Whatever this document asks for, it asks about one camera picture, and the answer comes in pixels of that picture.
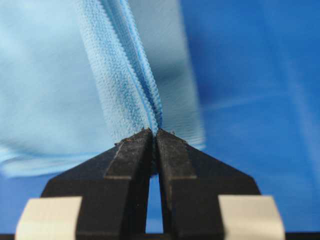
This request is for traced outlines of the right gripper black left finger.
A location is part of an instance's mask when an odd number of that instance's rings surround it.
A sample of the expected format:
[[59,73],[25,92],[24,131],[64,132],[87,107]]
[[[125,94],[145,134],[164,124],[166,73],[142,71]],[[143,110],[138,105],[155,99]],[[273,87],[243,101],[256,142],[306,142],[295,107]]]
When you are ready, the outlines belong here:
[[50,179],[27,202],[17,240],[124,240],[146,228],[150,130]]

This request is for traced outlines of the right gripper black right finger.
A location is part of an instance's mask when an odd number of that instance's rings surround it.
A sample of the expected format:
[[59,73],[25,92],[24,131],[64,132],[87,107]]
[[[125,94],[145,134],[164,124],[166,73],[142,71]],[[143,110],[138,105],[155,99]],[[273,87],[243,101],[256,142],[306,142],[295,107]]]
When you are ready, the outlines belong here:
[[274,199],[255,180],[164,130],[156,135],[168,229],[179,240],[283,240]]

